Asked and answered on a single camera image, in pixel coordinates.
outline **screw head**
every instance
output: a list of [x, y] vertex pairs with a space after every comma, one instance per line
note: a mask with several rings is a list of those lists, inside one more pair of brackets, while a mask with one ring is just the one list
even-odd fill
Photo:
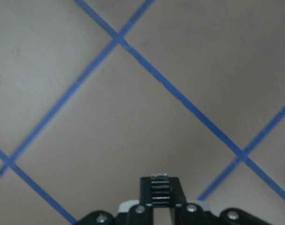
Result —
[[239, 218], [238, 213], [235, 212], [235, 211], [229, 211], [229, 212], [227, 213], [227, 216], [228, 216], [229, 219], [233, 219], [233, 220], [236, 220], [236, 219]]
[[189, 205], [187, 205], [186, 209], [189, 212], [195, 212], [197, 210], [197, 206], [194, 204], [189, 204]]
[[137, 208], [135, 209], [135, 211], [139, 214], [144, 213], [145, 210], [146, 209], [142, 205], [137, 206]]
[[96, 218], [96, 222], [102, 224], [105, 223], [106, 220], [108, 219], [107, 215], [104, 213], [99, 214], [99, 216]]

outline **screw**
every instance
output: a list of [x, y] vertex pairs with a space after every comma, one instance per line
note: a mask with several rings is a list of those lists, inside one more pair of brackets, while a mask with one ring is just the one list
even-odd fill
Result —
[[197, 207], [194, 204], [189, 204], [189, 205], [187, 205], [186, 209], [189, 212], [195, 212], [197, 210]]
[[236, 220], [239, 218], [239, 215], [237, 214], [237, 212], [234, 212], [234, 211], [229, 211], [227, 213], [227, 216], [229, 219], [233, 219], [233, 220]]
[[139, 214], [143, 213], [145, 210], [146, 209], [142, 205], [137, 206], [137, 208], [135, 209], [135, 211]]
[[99, 216], [96, 218], [96, 222], [102, 224], [102, 223], [105, 223], [107, 219], [108, 219], [107, 215], [101, 213], [101, 214], [99, 214]]

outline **black bracket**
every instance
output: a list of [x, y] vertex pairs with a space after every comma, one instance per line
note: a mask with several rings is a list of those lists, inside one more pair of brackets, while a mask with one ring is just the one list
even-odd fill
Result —
[[270, 225], [235, 208], [216, 217], [205, 202], [187, 201], [179, 178], [166, 174], [140, 178], [139, 200], [122, 203], [115, 218], [99, 210], [75, 225], [153, 225], [154, 208], [169, 208], [173, 225]]

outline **beige surface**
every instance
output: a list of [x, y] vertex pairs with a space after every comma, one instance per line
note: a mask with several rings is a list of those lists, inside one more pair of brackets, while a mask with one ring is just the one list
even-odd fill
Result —
[[[141, 2], [87, 1], [116, 31]], [[73, 1], [0, 1], [2, 151], [14, 151], [110, 40]], [[126, 40], [242, 149], [285, 104], [285, 1], [158, 0]], [[285, 189], [285, 118], [250, 157]], [[119, 46], [17, 164], [80, 219], [116, 215], [151, 173], [178, 176], [196, 198], [234, 158]], [[285, 225], [284, 200], [245, 165], [208, 203]], [[165, 212], [156, 224], [169, 223]], [[68, 222], [9, 171], [0, 224]]]

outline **floor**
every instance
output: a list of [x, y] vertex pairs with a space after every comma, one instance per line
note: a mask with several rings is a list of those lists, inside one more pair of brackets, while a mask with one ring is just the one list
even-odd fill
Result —
[[285, 0], [0, 0], [0, 224], [116, 215], [152, 173], [285, 225]]

